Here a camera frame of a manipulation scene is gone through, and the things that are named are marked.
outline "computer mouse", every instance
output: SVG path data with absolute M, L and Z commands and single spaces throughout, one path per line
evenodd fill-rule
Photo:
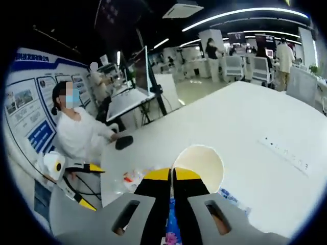
M 119 138 L 118 140 L 116 140 L 116 145 L 115 148 L 116 150 L 122 150 L 124 148 L 126 148 L 127 146 L 131 145 L 133 143 L 133 137 L 128 135 L 128 136 L 124 136 L 122 138 Z

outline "yellow and white device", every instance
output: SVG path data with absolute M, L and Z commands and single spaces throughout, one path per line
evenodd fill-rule
M 85 200 L 69 183 L 65 173 L 83 172 L 83 173 L 104 173 L 104 171 L 90 163 L 84 161 L 76 161 L 68 157 L 62 156 L 58 152 L 49 152 L 40 158 L 43 165 L 48 170 L 49 176 L 56 181 L 56 184 L 65 192 L 66 196 L 75 200 L 83 207 L 96 211 L 96 208 Z

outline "white paper cup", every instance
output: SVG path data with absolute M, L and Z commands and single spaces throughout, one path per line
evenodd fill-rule
M 215 149 L 192 145 L 182 151 L 172 168 L 181 167 L 197 173 L 210 193 L 215 193 L 224 179 L 224 164 Z

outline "power strip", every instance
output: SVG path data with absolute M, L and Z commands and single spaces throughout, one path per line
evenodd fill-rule
M 259 143 L 263 146 L 267 147 L 275 154 L 282 157 L 288 163 L 292 164 L 295 168 L 300 170 L 304 175 L 309 176 L 309 165 L 304 163 L 301 159 L 299 159 L 295 154 L 290 152 L 286 147 L 278 143 L 271 137 L 264 137 L 259 140 Z

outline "face mask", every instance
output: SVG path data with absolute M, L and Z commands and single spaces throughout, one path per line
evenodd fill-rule
M 77 88 L 73 88 L 72 95 L 66 95 L 66 108 L 72 109 L 79 106 L 80 93 Z

